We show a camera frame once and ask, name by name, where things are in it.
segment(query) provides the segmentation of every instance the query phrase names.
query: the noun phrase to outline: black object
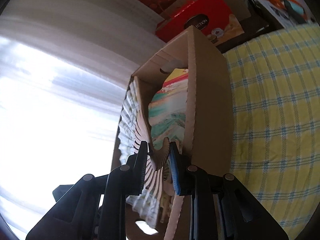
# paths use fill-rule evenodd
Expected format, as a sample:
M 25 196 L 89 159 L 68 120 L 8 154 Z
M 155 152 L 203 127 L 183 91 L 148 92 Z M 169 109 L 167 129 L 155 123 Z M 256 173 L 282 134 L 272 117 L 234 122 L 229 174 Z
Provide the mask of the black object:
M 53 198 L 56 202 L 69 190 L 73 184 L 70 185 L 59 185 L 54 191 L 52 191 Z
M 0 214 L 0 240 L 19 240 Z
M 225 240 L 288 239 L 287 234 L 232 175 L 208 175 L 190 165 L 170 143 L 170 166 L 178 195 L 191 195 L 190 240 L 218 239 L 220 221 Z M 144 183 L 148 144 L 141 142 L 138 154 L 109 175 L 84 175 L 47 212 L 27 235 L 26 240 L 125 240 L 125 198 L 139 195 Z M 101 194 L 101 213 L 97 216 Z M 218 196 L 215 211 L 214 197 Z

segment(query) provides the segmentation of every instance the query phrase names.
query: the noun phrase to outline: metal screw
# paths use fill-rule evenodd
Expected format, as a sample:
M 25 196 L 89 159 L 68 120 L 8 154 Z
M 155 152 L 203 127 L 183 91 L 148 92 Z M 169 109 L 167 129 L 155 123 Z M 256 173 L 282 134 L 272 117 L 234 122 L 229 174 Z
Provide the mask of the metal screw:
M 234 180 L 235 179 L 235 176 L 233 176 L 230 173 L 227 173 L 224 177 L 225 177 L 226 180 Z
M 86 175 L 83 176 L 83 179 L 84 179 L 85 181 L 89 181 L 89 180 L 91 180 L 92 178 L 93 178 L 93 175 L 92 175 L 92 174 L 86 174 Z
M 188 167 L 188 171 L 197 171 L 197 170 L 198 170 L 197 166 L 190 165 L 190 166 Z
M 120 167 L 120 170 L 121 170 L 121 171 L 127 171 L 127 170 L 129 170 L 129 169 L 130 169 L 130 166 L 127 165 L 127 164 L 122 165 L 122 166 Z

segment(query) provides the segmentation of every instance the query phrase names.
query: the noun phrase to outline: round logo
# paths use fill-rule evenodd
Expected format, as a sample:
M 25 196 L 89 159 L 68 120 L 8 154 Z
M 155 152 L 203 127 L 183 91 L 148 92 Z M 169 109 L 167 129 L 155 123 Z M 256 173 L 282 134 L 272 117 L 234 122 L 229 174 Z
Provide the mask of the round logo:
M 212 35 L 216 35 L 218 38 L 221 38 L 224 34 L 224 31 L 221 28 L 215 28 L 211 31 Z
M 205 14 L 198 14 L 190 18 L 185 24 L 184 28 L 188 28 L 189 26 L 194 26 L 199 30 L 202 30 L 209 24 L 209 18 Z

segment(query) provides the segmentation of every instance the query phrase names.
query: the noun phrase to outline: white curtain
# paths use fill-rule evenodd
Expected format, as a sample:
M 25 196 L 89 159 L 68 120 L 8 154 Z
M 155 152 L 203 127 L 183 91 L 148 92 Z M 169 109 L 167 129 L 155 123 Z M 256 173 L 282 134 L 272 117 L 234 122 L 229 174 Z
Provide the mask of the white curtain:
M 0 16 L 0 213 L 24 239 L 52 190 L 110 171 L 133 71 L 164 43 L 136 0 L 11 0 Z

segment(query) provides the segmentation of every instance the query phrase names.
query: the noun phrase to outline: yellow plaid bed sheet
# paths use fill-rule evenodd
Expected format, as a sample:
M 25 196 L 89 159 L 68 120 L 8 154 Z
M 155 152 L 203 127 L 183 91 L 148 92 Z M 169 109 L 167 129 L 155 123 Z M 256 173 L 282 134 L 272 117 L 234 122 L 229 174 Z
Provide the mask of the yellow plaid bed sheet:
M 235 121 L 230 172 L 294 239 L 320 201 L 320 28 L 273 32 L 224 56 Z

